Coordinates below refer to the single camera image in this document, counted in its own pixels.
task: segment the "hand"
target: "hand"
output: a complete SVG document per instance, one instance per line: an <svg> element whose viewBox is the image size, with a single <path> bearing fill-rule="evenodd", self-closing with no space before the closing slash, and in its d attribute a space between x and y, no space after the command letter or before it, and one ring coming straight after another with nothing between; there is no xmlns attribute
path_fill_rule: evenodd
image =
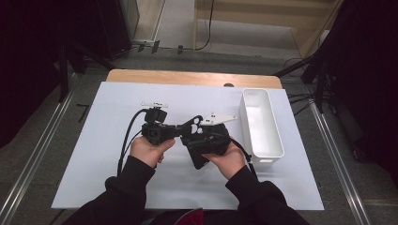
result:
<svg viewBox="0 0 398 225"><path fill-rule="evenodd" d="M245 166L242 151L232 142L229 143L228 149L222 156L216 154L203 154L202 156L216 164L222 175L228 180Z"/></svg>
<svg viewBox="0 0 398 225"><path fill-rule="evenodd" d="M139 137L134 139L131 144L130 156L138 158L146 165L155 168L158 162L161 163L163 161L163 153L175 143L176 141L171 139L161 143L161 145L155 146L145 137Z"/></svg>

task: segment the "person's right hand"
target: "person's right hand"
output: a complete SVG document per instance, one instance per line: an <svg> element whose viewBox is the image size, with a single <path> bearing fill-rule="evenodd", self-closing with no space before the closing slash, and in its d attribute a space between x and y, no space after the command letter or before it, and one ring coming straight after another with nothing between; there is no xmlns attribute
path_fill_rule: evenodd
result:
<svg viewBox="0 0 398 225"><path fill-rule="evenodd" d="M229 143L228 149L222 156L216 154L203 154L202 156L216 164L222 175L228 180L245 166L242 151L232 142Z"/></svg>

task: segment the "person's left hand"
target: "person's left hand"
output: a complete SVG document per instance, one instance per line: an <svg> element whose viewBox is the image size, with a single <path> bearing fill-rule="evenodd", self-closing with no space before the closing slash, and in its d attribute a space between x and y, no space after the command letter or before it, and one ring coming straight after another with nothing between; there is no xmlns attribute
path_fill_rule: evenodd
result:
<svg viewBox="0 0 398 225"><path fill-rule="evenodd" d="M131 144L130 156L143 161L146 165L155 168L157 163L164 159L163 153L171 148L176 140L170 139L164 141L158 146L152 145L145 137L134 139Z"/></svg>

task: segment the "black jacket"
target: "black jacket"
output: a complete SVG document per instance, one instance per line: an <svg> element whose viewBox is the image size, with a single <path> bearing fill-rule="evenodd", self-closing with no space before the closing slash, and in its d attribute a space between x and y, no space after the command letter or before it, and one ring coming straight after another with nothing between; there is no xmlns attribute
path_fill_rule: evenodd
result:
<svg viewBox="0 0 398 225"><path fill-rule="evenodd" d="M145 212L147 182L155 170L128 157L119 177L106 180L106 191L86 203L64 224L141 224ZM237 211L205 211L205 224L308 224L287 206L282 192L271 182L258 182L243 167L226 187L237 197ZM187 211L164 214L152 224L174 224Z"/></svg>

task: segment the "black sleeve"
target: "black sleeve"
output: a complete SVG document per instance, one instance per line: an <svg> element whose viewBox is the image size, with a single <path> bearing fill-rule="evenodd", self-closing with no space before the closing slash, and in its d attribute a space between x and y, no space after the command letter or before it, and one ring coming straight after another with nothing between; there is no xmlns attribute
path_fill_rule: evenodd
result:
<svg viewBox="0 0 398 225"><path fill-rule="evenodd" d="M271 182L260 183L245 166L226 184L239 200L238 212L253 224L309 224L287 206L282 192Z"/></svg>
<svg viewBox="0 0 398 225"><path fill-rule="evenodd" d="M145 187L154 173L153 168L129 156L120 176L106 180L106 191L83 205L64 224L140 224Z"/></svg>

